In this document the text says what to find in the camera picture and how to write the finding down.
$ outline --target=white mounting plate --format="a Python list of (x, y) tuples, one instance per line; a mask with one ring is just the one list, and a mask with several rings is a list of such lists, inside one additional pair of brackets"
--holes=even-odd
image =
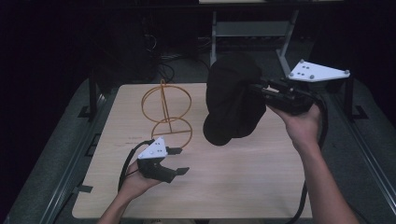
[(300, 62), (297, 63), (297, 65), (289, 74), (289, 79), (306, 82), (318, 82), (337, 78), (345, 78), (349, 77), (349, 75), (350, 73), (348, 70), (338, 70), (300, 60)]
[(157, 138), (151, 145), (143, 150), (138, 156), (138, 159), (153, 159), (153, 158), (164, 158), (168, 155), (166, 151), (165, 141), (163, 137)]

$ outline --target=metal leg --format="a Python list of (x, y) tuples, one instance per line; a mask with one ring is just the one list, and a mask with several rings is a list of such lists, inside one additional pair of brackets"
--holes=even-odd
[(276, 50), (277, 58), (280, 61), (280, 65), (282, 66), (283, 72), (285, 73), (286, 77), (289, 76), (291, 70), (289, 68), (288, 61), (285, 58), (285, 55), (286, 55), (286, 50), (288, 49), (288, 46), (289, 46), (291, 35), (293, 34), (294, 25), (297, 21), (298, 13), (299, 13), (299, 10), (293, 11), (293, 14), (290, 18), (289, 26), (287, 29), (287, 33), (285, 35), (285, 43), (283, 44), (283, 47), (281, 49)]
[(90, 84), (90, 118), (88, 119), (89, 122), (93, 121), (93, 118), (97, 112), (97, 104), (96, 104), (96, 84), (94, 82), (94, 73), (93, 71), (89, 77), (89, 84)]
[(345, 93), (344, 93), (344, 112), (349, 121), (353, 121), (352, 116), (352, 101), (353, 101), (353, 76), (346, 79)]
[(216, 61), (216, 35), (217, 35), (217, 28), (216, 28), (216, 16), (217, 12), (213, 11), (213, 21), (212, 21), (212, 52), (210, 52), (210, 65), (212, 65)]

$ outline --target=copper wire frame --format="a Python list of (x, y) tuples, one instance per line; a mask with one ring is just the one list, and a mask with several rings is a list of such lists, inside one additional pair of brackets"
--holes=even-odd
[[(179, 89), (179, 90), (183, 91), (184, 93), (186, 93), (186, 95), (189, 97), (189, 99), (190, 99), (189, 107), (188, 107), (187, 110), (186, 110), (184, 113), (182, 113), (180, 116), (176, 116), (176, 117), (170, 117), (170, 116), (169, 116), (168, 104), (166, 103), (166, 97), (165, 97), (165, 91), (164, 91), (165, 88), (176, 88), (176, 89)], [(161, 105), (162, 105), (162, 108), (163, 108), (163, 119), (160, 119), (160, 120), (156, 120), (156, 119), (150, 118), (150, 117), (147, 115), (147, 113), (145, 112), (145, 109), (144, 109), (144, 104), (145, 104), (146, 100), (147, 100), (147, 99), (149, 98), (149, 96), (150, 96), (152, 93), (154, 93), (155, 91), (161, 91)], [(184, 146), (186, 146), (186, 145), (190, 142), (190, 140), (192, 139), (192, 127), (191, 127), (191, 125), (189, 124), (189, 122), (186, 121), (185, 119), (183, 119), (182, 117), (185, 116), (185, 115), (190, 111), (190, 109), (191, 109), (191, 104), (192, 104), (191, 96), (190, 96), (190, 94), (189, 94), (186, 90), (184, 90), (183, 88), (178, 87), (178, 86), (167, 85), (167, 84), (165, 83), (164, 80), (161, 80), (161, 85), (160, 85), (159, 87), (154, 87), (154, 88), (148, 90), (148, 91), (143, 95), (143, 97), (142, 97), (141, 107), (142, 107), (142, 113), (143, 113), (143, 115), (144, 115), (147, 119), (149, 119), (149, 120), (151, 120), (151, 121), (153, 121), (153, 122), (156, 123), (156, 124), (154, 125), (152, 131), (151, 131), (151, 138), (153, 138), (153, 137), (156, 136), (156, 135), (165, 135), (165, 134), (174, 134), (174, 133), (190, 133), (189, 139), (187, 140), (187, 142), (186, 142), (183, 146), (181, 146), (181, 148), (183, 148)], [(173, 121), (176, 121), (176, 120), (182, 120), (182, 121), (184, 121), (184, 122), (190, 127), (190, 129), (189, 129), (189, 130), (185, 130), (185, 131), (177, 131), (177, 132), (174, 132), (173, 129), (172, 129), (172, 124), (171, 124), (171, 123), (172, 123)], [(169, 133), (154, 133), (154, 131), (155, 131), (155, 129), (158, 127), (158, 125), (160, 125), (160, 124), (162, 124), (162, 123), (168, 123), (168, 125), (169, 125), (169, 130), (170, 130)]]

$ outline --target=wooden table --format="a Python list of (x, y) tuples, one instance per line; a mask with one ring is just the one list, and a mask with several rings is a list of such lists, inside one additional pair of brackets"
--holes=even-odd
[[(193, 129), (192, 139), (179, 155), (162, 162), (171, 169), (190, 167), (171, 184), (161, 183), (132, 201), (124, 217), (132, 218), (274, 218), (292, 217), (297, 211), (304, 172), (283, 121), (271, 110), (248, 137), (233, 139), (224, 147), (209, 144), (202, 131), (207, 115), (205, 84), (177, 84), (190, 93), (191, 110), (183, 117)], [(83, 182), (90, 193), (80, 192), (73, 209), (78, 218), (101, 216), (117, 194), (122, 165), (137, 144), (150, 139), (155, 123), (144, 117), (141, 99), (158, 85), (120, 87), (92, 163)], [(188, 97), (166, 88), (170, 116), (182, 113)], [(145, 103), (152, 117), (163, 118), (160, 94)], [(174, 130), (186, 127), (173, 122)], [(169, 129), (166, 125), (160, 128)], [(181, 146), (188, 133), (165, 135), (169, 147)], [(134, 155), (136, 157), (144, 147)], [(309, 200), (302, 217), (312, 217)]]

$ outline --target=baseball cap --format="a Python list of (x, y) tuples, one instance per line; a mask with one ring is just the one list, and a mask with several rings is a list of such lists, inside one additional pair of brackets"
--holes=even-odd
[(224, 146), (232, 138), (254, 131), (265, 113), (265, 99), (248, 86), (261, 83), (261, 75), (261, 69), (244, 53), (232, 53), (213, 63), (206, 82), (209, 114), (203, 127), (208, 142)]

